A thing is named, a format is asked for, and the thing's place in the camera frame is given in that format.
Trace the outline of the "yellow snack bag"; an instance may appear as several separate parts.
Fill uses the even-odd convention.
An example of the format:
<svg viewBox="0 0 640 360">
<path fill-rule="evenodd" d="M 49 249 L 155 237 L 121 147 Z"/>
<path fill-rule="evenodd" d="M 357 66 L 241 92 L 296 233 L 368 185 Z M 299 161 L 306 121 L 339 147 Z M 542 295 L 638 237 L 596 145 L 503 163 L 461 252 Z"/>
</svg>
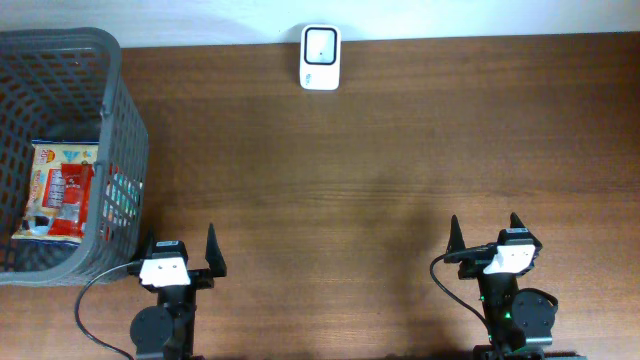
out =
<svg viewBox="0 0 640 360">
<path fill-rule="evenodd" d="M 97 160 L 96 143 L 46 142 L 33 143 L 34 158 L 31 167 L 29 196 L 18 230 L 12 235 L 17 240 L 45 243 L 79 244 L 81 239 L 50 236 L 48 231 L 61 206 L 64 180 L 62 164 L 91 164 Z"/>
</svg>

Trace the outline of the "teal tissue pack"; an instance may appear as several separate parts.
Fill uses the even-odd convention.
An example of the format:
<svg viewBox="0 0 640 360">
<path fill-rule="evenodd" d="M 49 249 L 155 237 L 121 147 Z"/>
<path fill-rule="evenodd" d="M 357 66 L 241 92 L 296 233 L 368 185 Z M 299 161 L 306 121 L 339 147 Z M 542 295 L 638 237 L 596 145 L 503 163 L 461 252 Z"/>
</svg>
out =
<svg viewBox="0 0 640 360">
<path fill-rule="evenodd" d="M 120 227 L 131 225 L 140 212 L 142 190 L 142 182 L 116 173 L 107 182 L 103 216 L 109 223 Z"/>
</svg>

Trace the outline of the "red candy bag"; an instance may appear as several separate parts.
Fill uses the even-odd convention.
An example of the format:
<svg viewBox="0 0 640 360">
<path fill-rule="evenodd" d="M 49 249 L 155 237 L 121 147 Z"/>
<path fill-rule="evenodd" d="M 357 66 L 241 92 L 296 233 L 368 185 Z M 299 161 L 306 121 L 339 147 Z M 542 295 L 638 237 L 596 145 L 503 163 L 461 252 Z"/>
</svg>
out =
<svg viewBox="0 0 640 360">
<path fill-rule="evenodd" d="M 91 164 L 62 164 L 64 192 L 61 206 L 48 231 L 50 236 L 81 239 L 88 216 L 94 169 Z"/>
</svg>

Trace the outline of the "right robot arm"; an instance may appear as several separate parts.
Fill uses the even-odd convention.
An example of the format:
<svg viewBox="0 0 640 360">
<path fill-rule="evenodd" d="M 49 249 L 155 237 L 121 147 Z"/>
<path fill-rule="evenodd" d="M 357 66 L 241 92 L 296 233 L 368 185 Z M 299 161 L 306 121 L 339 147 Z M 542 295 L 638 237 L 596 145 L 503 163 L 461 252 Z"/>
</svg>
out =
<svg viewBox="0 0 640 360">
<path fill-rule="evenodd" d="M 465 245 L 457 217 L 452 217 L 446 251 L 436 258 L 457 264 L 458 278 L 478 282 L 482 312 L 456 295 L 451 298 L 474 313 L 487 330 L 489 343 L 472 350 L 474 359 L 579 359 L 575 352 L 548 352 L 559 302 L 535 288 L 521 288 L 518 279 L 534 268 L 542 243 L 515 214 L 497 240 Z"/>
</svg>

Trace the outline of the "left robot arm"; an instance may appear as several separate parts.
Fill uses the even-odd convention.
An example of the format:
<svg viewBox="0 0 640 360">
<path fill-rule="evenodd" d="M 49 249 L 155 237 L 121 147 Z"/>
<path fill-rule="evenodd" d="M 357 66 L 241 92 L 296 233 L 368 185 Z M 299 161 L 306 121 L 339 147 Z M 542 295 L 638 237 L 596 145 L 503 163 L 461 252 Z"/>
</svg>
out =
<svg viewBox="0 0 640 360">
<path fill-rule="evenodd" d="M 182 241 L 157 241 L 148 234 L 145 255 L 129 267 L 130 275 L 157 296 L 157 303 L 139 311 L 131 321 L 130 338 L 137 359 L 196 359 L 194 331 L 197 292 L 212 289 L 217 278 L 227 275 L 215 228 L 208 227 L 206 268 L 189 269 Z"/>
</svg>

